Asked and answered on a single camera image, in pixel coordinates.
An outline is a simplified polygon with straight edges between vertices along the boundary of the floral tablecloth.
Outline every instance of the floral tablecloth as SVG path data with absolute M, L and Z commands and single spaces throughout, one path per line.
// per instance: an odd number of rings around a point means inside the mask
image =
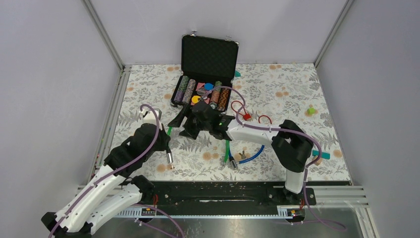
M 319 166 L 311 166 L 308 180 L 350 180 L 350 175 L 335 133 L 322 89 L 313 64 L 238 64 L 241 77 L 233 80 L 234 88 L 247 100 L 247 111 L 258 118 L 267 115 L 273 124 L 290 119 L 307 134 L 317 139 L 330 160 Z M 181 74 L 180 65 L 134 65 L 124 95 L 118 123 L 112 140 L 112 148 L 133 135 L 140 127 L 139 106 L 143 103 L 162 110 L 161 121 L 167 125 L 180 111 L 169 104 L 171 95 Z M 239 100 L 235 93 L 230 101 Z M 313 107 L 315 113 L 308 115 Z M 234 115 L 231 108 L 228 115 Z M 271 148 L 253 161 L 241 164 L 234 171 L 222 167 L 224 141 L 216 140 L 208 132 L 200 132 L 197 140 L 181 137 L 181 128 L 174 128 L 170 147 L 174 155 L 174 168 L 166 162 L 164 152 L 156 152 L 136 174 L 150 180 L 285 180 L 286 170 Z M 253 155 L 260 146 L 251 142 L 231 143 L 235 159 L 245 151 Z

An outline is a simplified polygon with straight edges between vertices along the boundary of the yellow disc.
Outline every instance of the yellow disc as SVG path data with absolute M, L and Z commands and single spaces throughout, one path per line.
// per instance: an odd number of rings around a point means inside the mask
M 191 99 L 191 101 L 192 101 L 193 103 L 197 103 L 199 100 L 200 100 L 200 96 L 194 96 L 194 97 Z

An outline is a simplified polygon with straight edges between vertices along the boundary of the blue disc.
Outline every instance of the blue disc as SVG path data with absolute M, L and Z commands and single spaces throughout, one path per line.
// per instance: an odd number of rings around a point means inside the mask
M 213 84 L 211 84 L 211 83 L 206 83 L 205 85 L 204 85 L 204 88 L 208 91 L 208 90 L 211 90 L 211 89 L 213 89 Z

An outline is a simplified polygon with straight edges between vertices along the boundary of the case lid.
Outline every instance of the case lid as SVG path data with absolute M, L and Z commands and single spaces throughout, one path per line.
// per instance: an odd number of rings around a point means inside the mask
M 203 36 L 182 37 L 184 75 L 233 79 L 239 43 Z

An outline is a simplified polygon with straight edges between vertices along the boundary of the white wall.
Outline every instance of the white wall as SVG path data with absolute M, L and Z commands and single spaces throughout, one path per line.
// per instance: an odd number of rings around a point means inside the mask
M 180 63 L 181 36 L 240 42 L 238 62 L 314 62 L 346 0 L 93 0 L 127 64 Z
M 382 238 L 418 237 L 420 1 L 357 0 L 318 72 Z
M 80 1 L 1 1 L 0 75 L 0 237 L 46 238 L 43 214 L 87 178 L 118 69 Z

